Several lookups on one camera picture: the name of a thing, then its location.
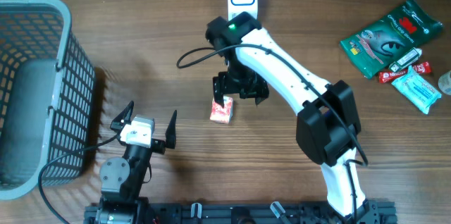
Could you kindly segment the red Nescafe stick sachet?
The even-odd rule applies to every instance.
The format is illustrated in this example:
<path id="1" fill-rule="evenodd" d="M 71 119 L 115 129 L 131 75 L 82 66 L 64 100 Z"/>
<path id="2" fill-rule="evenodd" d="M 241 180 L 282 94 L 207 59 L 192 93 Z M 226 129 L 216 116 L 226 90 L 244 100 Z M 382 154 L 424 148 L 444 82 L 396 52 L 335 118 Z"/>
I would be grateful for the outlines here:
<path id="1" fill-rule="evenodd" d="M 412 68 L 418 73 L 418 74 L 429 74 L 432 73 L 432 67 L 429 62 L 423 62 L 420 64 L 416 64 L 412 66 Z M 378 81 L 380 83 L 387 83 L 392 82 L 393 80 L 402 77 L 403 75 L 406 75 L 408 73 L 408 68 L 402 69 L 399 72 L 380 72 L 378 74 Z"/>

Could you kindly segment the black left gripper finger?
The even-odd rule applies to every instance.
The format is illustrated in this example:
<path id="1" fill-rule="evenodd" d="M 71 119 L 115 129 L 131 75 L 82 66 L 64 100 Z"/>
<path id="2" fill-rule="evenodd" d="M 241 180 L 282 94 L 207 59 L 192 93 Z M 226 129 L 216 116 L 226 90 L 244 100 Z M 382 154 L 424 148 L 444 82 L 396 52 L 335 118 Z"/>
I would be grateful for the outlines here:
<path id="1" fill-rule="evenodd" d="M 171 120 L 165 132 L 166 148 L 169 149 L 174 149 L 176 146 L 176 120 L 177 120 L 177 111 L 174 110 L 173 115 L 171 116 Z"/>
<path id="2" fill-rule="evenodd" d="M 130 103 L 112 120 L 110 129 L 114 132 L 121 132 L 125 125 L 131 124 L 133 108 L 134 101 L 130 101 Z"/>

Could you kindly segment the orange white small carton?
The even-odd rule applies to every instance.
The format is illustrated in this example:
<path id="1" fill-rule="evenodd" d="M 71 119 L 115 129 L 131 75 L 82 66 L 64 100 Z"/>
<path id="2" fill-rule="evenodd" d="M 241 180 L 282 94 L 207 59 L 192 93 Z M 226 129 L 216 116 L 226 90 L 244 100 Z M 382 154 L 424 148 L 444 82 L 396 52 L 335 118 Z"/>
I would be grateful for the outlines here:
<path id="1" fill-rule="evenodd" d="M 221 106 L 212 99 L 210 120 L 216 123 L 228 124 L 233 116 L 233 98 L 223 97 L 224 106 Z"/>

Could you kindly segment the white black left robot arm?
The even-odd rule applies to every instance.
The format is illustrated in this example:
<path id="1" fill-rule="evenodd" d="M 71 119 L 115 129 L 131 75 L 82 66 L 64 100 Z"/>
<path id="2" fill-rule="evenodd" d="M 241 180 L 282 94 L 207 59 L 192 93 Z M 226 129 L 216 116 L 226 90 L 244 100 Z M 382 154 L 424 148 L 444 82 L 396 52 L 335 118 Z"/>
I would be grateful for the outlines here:
<path id="1" fill-rule="evenodd" d="M 101 166 L 101 198 L 92 213 L 85 212 L 85 223 L 151 223 L 149 200 L 140 196 L 147 173 L 151 173 L 152 154 L 165 154 L 176 146 L 174 112 L 165 132 L 165 139 L 153 138 L 153 118 L 132 117 L 131 101 L 111 122 L 110 129 L 118 134 L 125 147 L 121 157 L 113 157 Z"/>

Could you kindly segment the teal wet wipes packet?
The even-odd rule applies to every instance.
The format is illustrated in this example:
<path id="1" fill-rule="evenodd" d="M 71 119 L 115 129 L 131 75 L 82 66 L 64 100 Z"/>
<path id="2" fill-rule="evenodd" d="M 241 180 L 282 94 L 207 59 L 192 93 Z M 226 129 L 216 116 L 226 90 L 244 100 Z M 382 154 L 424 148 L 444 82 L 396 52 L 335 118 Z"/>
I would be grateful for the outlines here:
<path id="1" fill-rule="evenodd" d="M 429 114 L 430 107 L 442 97 L 442 94 L 422 78 L 412 66 L 408 67 L 405 75 L 395 79 L 391 85 L 425 115 Z"/>

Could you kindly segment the green lid seasoning jar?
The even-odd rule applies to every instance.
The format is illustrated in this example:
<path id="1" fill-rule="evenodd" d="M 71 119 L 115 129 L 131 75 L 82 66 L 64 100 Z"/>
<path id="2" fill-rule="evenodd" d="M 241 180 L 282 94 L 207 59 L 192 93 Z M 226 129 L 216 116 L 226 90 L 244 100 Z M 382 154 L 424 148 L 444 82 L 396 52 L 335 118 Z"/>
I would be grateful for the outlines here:
<path id="1" fill-rule="evenodd" d="M 438 79 L 438 87 L 441 92 L 451 95 L 451 71 L 447 71 Z"/>

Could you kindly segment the green 3M gloves packet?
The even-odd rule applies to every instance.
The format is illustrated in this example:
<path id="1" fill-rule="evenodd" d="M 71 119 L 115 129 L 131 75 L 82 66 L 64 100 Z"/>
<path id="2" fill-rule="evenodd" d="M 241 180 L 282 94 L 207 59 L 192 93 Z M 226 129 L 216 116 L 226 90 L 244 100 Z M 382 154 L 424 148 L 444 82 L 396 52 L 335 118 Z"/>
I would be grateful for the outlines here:
<path id="1" fill-rule="evenodd" d="M 443 24 L 416 0 L 406 0 L 380 20 L 340 41 L 352 64 L 371 79 L 409 50 L 436 38 Z"/>

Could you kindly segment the green white gum pack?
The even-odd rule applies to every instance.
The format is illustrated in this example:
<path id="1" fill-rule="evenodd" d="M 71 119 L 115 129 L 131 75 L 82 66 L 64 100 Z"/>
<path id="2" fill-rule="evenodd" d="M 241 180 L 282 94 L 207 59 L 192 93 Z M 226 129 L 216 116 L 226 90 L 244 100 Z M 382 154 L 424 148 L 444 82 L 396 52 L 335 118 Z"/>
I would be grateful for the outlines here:
<path id="1" fill-rule="evenodd" d="M 418 61 L 421 55 L 422 50 L 420 48 L 412 48 L 406 54 L 399 57 L 396 61 L 392 62 L 388 66 L 388 69 L 394 73 L 398 73 L 402 69 L 405 69 L 414 62 Z"/>

